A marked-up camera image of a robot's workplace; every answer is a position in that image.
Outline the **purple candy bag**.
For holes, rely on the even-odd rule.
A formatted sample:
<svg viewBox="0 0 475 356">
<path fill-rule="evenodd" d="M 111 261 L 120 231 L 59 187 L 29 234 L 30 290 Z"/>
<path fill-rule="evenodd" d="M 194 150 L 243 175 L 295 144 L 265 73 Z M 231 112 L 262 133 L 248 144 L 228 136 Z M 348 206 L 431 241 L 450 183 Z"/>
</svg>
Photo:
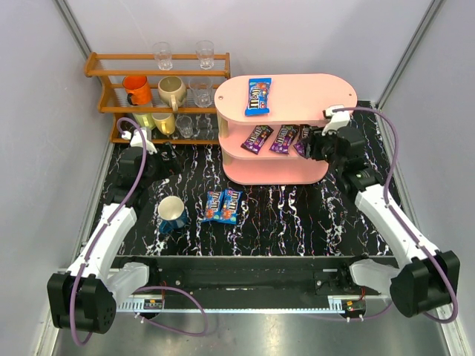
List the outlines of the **purple candy bag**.
<svg viewBox="0 0 475 356">
<path fill-rule="evenodd" d="M 270 138 L 273 129 L 268 125 L 257 125 L 241 147 L 253 154 L 259 154 L 264 143 Z"/>
<path fill-rule="evenodd" d="M 298 129 L 298 125 L 282 125 L 269 150 L 277 154 L 288 154 Z"/>
<path fill-rule="evenodd" d="M 311 126 L 307 124 L 300 125 L 298 140 L 293 145 L 294 150 L 299 156 L 306 156 L 306 144 L 305 139 L 309 136 Z"/>
</svg>

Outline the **blue candy bag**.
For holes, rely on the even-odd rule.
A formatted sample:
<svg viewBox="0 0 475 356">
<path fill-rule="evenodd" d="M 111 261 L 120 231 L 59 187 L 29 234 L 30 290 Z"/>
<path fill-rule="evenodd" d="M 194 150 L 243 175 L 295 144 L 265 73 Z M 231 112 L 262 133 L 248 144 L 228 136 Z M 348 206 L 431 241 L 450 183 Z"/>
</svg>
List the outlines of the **blue candy bag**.
<svg viewBox="0 0 475 356">
<path fill-rule="evenodd" d="M 223 204 L 217 219 L 219 223 L 237 224 L 241 195 L 241 191 L 233 191 L 230 189 L 224 191 Z"/>
<path fill-rule="evenodd" d="M 268 96 L 271 84 L 271 78 L 249 79 L 248 102 L 244 111 L 246 116 L 266 115 L 269 113 Z"/>
<path fill-rule="evenodd" d="M 208 191 L 206 206 L 203 213 L 203 222 L 218 221 L 220 219 L 220 207 L 223 201 L 222 191 Z"/>
</svg>

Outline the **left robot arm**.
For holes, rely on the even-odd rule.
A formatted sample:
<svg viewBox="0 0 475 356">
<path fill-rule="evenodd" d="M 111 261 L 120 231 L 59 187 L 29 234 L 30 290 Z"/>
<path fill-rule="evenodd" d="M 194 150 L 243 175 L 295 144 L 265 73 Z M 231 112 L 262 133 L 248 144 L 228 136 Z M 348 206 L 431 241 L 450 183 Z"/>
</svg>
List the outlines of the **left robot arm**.
<svg viewBox="0 0 475 356">
<path fill-rule="evenodd" d="M 53 325 L 58 329 L 106 333 L 117 306 L 148 282 L 149 267 L 126 263 L 110 274 L 122 241 L 148 203 L 149 187 L 180 174 L 183 161 L 166 142 L 152 151 L 126 148 L 118 159 L 118 173 L 108 189 L 100 220 L 87 245 L 65 273 L 47 282 Z"/>
</svg>

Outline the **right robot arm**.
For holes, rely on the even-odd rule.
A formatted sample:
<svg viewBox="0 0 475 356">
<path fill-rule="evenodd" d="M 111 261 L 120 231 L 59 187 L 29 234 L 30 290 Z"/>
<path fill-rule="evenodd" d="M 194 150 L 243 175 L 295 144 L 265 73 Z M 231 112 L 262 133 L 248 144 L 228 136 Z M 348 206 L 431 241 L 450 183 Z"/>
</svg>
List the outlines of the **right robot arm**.
<svg viewBox="0 0 475 356">
<path fill-rule="evenodd" d="M 390 297 L 405 317 L 428 314 L 451 304 L 445 323 L 458 315 L 456 290 L 460 261 L 452 251 L 431 243 L 394 203 L 380 176 L 364 158 L 365 140 L 349 126 L 324 132 L 311 127 L 302 140 L 305 157 L 335 169 L 341 193 L 369 218 L 396 258 L 395 267 L 356 257 L 344 274 L 349 283 Z"/>
</svg>

